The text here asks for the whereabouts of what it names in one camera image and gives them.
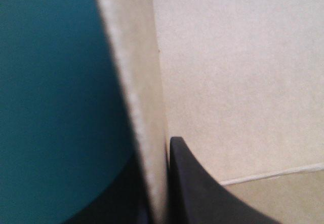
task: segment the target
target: black object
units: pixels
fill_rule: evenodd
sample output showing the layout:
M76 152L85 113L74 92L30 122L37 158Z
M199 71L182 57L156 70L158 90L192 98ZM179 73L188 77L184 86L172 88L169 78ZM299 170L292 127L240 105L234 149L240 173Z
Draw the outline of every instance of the black object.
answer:
M171 216L177 224L278 224L220 186L182 137L171 138Z
M174 224L279 224L219 185L182 137L172 137L170 222ZM118 178L65 224L152 224L139 164L132 157Z
M99 197L65 222L65 224L106 223L151 223L142 175L134 156Z

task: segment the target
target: teal surface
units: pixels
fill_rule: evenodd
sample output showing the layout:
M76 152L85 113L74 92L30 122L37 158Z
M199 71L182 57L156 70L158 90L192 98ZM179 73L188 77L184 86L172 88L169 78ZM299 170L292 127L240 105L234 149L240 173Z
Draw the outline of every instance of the teal surface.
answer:
M0 223L59 223L132 153L95 0L0 0Z

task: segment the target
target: cardboard box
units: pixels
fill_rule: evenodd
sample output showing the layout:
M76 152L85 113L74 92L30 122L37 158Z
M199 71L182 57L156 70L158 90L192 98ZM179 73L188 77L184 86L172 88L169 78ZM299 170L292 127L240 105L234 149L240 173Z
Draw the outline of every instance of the cardboard box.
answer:
M324 0L98 0L156 223L184 137L283 223L324 222Z

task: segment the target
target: cardboard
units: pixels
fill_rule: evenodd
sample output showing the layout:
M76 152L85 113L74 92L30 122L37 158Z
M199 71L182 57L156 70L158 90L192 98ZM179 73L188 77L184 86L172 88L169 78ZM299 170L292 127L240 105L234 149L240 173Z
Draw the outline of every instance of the cardboard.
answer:
M281 223L324 223L324 171L289 174L226 188Z
M301 198L291 182L324 169L324 0L98 3L155 222L166 216L166 142L180 135L212 177L237 183L229 189L256 208L255 192L272 189L270 201L286 214L260 209L294 223L311 201L287 205ZM306 182L319 191L322 178ZM318 223L324 206L309 208L314 217L301 219Z
M166 128L152 0L98 0L155 223L166 216Z

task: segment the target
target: white line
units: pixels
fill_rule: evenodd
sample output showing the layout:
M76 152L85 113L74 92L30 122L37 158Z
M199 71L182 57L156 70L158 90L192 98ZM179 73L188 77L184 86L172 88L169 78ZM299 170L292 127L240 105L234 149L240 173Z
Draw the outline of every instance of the white line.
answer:
M256 175L250 175L246 177L239 177L229 180L223 180L219 183L223 186L242 183L242 182L249 182L264 178L271 178L271 177L279 177L283 175L288 174L294 174L294 173L307 173L307 172L316 172L316 171L322 171L324 170L324 163L317 163L313 165L307 165L302 167L295 167L295 168L289 168L283 171L276 171L276 172L269 172L269 173L262 173L262 174L256 174Z

